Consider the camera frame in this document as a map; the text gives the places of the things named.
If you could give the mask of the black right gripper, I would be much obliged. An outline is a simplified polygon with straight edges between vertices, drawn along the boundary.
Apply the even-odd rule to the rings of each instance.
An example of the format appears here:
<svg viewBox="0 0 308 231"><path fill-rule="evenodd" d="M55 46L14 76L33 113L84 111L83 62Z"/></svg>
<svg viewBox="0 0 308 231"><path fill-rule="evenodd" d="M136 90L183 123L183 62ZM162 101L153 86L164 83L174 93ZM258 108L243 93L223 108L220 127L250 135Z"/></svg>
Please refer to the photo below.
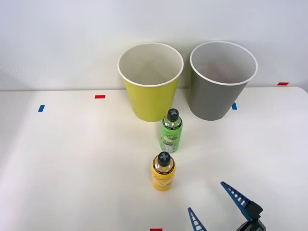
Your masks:
<svg viewBox="0 0 308 231"><path fill-rule="evenodd" d="M235 202L242 215L246 218L246 222L244 222L237 231L266 231L265 225L260 220L260 213L263 211L263 208L224 181L220 184ZM188 215L193 231L207 231L206 227L201 223L190 207L188 207Z"/></svg>

